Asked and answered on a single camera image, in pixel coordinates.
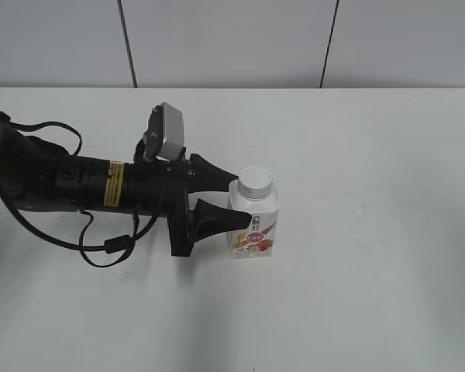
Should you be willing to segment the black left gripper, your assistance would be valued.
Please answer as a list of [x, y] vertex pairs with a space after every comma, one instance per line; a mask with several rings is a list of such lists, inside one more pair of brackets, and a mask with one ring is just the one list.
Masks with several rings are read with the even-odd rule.
[[252, 219], [247, 212], [221, 208], [202, 199], [189, 211], [188, 192], [228, 192], [229, 185], [238, 176], [196, 153], [187, 161], [185, 150], [180, 150], [176, 160], [154, 157], [146, 161], [143, 147], [138, 146], [123, 194], [127, 208], [150, 217], [150, 221], [134, 233], [134, 240], [142, 239], [158, 218], [165, 218], [173, 257], [189, 257], [194, 243], [220, 233], [244, 230]]

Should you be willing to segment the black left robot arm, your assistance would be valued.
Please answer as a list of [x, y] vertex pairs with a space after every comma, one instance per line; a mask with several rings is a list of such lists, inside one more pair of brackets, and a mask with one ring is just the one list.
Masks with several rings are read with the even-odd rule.
[[187, 155], [184, 120], [168, 103], [155, 106], [137, 143], [132, 163], [83, 157], [35, 136], [39, 125], [15, 123], [0, 112], [0, 199], [12, 216], [35, 236], [57, 246], [91, 252], [40, 231], [24, 212], [111, 212], [167, 220], [171, 253], [188, 257], [196, 242], [245, 229], [252, 219], [198, 200], [196, 192], [226, 192], [235, 175], [203, 157]]

